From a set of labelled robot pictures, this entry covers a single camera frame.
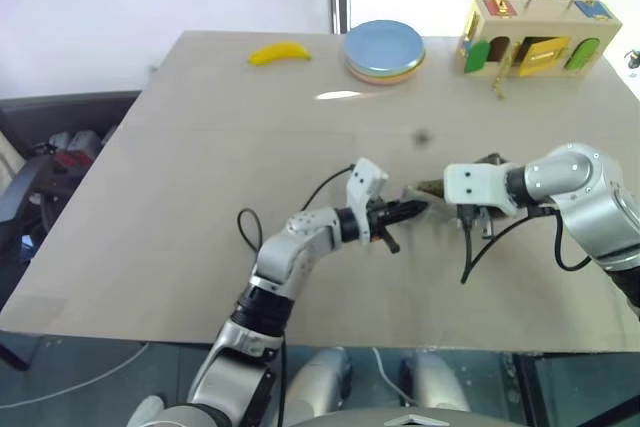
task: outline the stack of plates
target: stack of plates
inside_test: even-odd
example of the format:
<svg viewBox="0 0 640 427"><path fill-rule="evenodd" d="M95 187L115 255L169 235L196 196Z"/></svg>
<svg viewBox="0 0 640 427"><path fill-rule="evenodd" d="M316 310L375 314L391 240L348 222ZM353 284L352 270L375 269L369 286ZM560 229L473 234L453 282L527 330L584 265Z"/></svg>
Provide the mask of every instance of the stack of plates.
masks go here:
<svg viewBox="0 0 640 427"><path fill-rule="evenodd" d="M394 20L374 20L352 29L346 35L344 52L353 75L378 85L404 82L425 57L420 35Z"/></svg>

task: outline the wooden tabletop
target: wooden tabletop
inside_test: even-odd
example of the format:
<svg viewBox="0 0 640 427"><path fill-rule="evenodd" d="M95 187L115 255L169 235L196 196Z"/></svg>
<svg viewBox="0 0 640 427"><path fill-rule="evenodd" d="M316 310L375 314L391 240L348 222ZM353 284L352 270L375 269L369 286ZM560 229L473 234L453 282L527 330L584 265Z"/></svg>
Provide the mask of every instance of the wooden tabletop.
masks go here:
<svg viewBox="0 0 640 427"><path fill-rule="evenodd" d="M313 60L247 64L297 40ZM189 32L131 108L0 314L11 331L211 342L246 284L253 254L236 230L252 207L279 231L328 175L364 156L385 197L452 162L514 162L566 142L608 152L640 192L640 108L606 63L585 79L459 75L455 39L425 39L415 78L375 87L350 76L330 35ZM359 95L321 100L330 92ZM416 145L418 131L429 142ZM346 178L313 206L342 207ZM513 351L640 348L637 319L596 266L561 271L555 222L501 240L467 285L455 222L431 212L392 227L402 251L352 244L319 261L288 328L293 343ZM476 238L475 245L480 246ZM584 253L566 238L564 256Z"/></svg>

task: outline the white wall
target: white wall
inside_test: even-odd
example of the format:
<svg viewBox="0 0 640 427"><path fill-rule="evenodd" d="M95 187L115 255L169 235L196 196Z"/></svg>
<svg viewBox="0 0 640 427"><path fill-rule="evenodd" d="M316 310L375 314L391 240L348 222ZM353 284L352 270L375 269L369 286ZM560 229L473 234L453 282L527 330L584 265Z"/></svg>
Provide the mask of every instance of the white wall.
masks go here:
<svg viewBox="0 0 640 427"><path fill-rule="evenodd" d="M140 89L189 29L329 32L329 0L0 0L0 98Z"/></svg>

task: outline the blue plate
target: blue plate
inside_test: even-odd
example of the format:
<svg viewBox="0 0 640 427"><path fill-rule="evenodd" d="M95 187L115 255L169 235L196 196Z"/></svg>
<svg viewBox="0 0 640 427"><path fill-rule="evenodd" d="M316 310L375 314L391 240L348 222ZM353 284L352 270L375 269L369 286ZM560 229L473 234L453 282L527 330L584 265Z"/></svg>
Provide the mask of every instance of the blue plate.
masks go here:
<svg viewBox="0 0 640 427"><path fill-rule="evenodd" d="M415 68L424 56L420 35L402 22L374 20L349 31L347 60L367 75L388 77Z"/></svg>

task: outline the yellow banana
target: yellow banana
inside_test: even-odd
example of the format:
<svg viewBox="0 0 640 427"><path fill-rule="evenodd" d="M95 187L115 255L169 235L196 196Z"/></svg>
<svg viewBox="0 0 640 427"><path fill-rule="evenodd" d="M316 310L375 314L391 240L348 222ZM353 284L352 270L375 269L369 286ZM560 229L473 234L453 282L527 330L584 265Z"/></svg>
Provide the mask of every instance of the yellow banana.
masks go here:
<svg viewBox="0 0 640 427"><path fill-rule="evenodd" d="M297 42L277 42L256 50L249 56L251 65L264 65L280 59L311 60L311 55Z"/></svg>

